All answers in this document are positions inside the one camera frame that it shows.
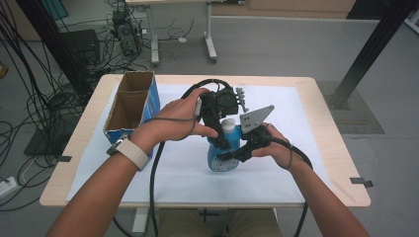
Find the blue box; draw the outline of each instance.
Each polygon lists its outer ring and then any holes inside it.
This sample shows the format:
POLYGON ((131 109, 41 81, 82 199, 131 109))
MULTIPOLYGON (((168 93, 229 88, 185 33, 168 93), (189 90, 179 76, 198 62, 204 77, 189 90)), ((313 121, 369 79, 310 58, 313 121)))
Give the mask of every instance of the blue box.
POLYGON ((127 72, 115 94, 104 132, 114 144, 160 111, 154 72, 127 72))

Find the white paper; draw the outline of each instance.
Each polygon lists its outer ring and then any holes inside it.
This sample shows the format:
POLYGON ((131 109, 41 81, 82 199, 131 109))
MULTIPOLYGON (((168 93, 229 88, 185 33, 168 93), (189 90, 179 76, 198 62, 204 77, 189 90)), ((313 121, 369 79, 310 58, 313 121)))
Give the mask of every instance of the white paper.
MULTIPOLYGON (((179 99, 189 86, 157 85, 162 107, 179 99)), ((290 142, 311 160, 314 171, 329 186, 329 180, 295 87, 239 85, 246 96, 246 107, 255 111, 270 105, 275 109, 267 117, 290 142)), ((108 158, 111 143, 103 133, 114 90, 92 138, 80 160, 75 179, 67 196, 70 200, 86 180, 108 158)), ((239 123, 238 116, 232 118, 239 123)), ((281 169, 271 157, 251 158, 229 172, 213 172, 208 167, 209 144, 206 138, 190 136, 182 141, 167 141, 155 179, 155 201, 165 206, 194 205, 272 206, 303 202, 293 177, 281 169)), ((149 202, 149 180, 152 162, 138 172, 130 183, 124 202, 149 202)))

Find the black pole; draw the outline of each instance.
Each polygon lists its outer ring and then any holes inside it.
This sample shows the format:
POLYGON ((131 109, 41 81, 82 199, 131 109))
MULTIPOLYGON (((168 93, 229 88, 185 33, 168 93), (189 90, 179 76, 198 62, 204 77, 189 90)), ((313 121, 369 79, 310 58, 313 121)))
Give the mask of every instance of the black pole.
POLYGON ((344 79, 331 96, 326 96, 329 109, 347 109, 346 102, 379 54, 412 11, 416 0, 396 0, 379 21, 344 79))
POLYGON ((84 106, 86 106, 93 93, 91 85, 86 80, 87 74, 83 72, 84 68, 77 64, 64 44, 59 29, 43 5, 42 0, 16 0, 16 2, 49 49, 84 106))

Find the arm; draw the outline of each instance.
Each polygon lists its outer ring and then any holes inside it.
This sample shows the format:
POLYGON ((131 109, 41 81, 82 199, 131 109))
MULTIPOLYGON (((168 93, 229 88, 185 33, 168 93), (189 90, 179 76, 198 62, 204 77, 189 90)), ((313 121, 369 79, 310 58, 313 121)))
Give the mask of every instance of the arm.
MULTIPOLYGON (((169 103, 157 116, 168 119, 193 118, 197 99, 205 91, 197 89, 187 99, 169 103)), ((177 140, 189 135, 194 123, 191 134, 217 137, 215 130, 195 120, 152 120, 138 127, 129 139, 148 153, 161 141, 177 140)), ((121 153, 110 157, 60 213, 47 236, 103 236, 137 170, 121 153)))
MULTIPOLYGON (((273 126, 268 131, 279 139, 286 140, 273 126)), ((283 167, 290 162, 290 151, 284 146, 272 143, 270 146, 252 152, 255 157, 272 156, 283 167)), ((323 236, 369 236, 367 230, 320 180, 305 162, 293 154, 290 173, 313 213, 323 236)))

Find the power strip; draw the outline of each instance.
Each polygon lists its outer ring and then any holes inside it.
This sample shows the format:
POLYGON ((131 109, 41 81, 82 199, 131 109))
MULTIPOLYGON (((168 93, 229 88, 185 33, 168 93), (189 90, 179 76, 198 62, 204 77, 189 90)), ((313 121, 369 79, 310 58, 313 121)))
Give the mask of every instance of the power strip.
POLYGON ((0 183, 0 198, 8 195, 9 193, 19 188, 13 176, 7 180, 9 181, 9 183, 7 183, 6 181, 0 183))

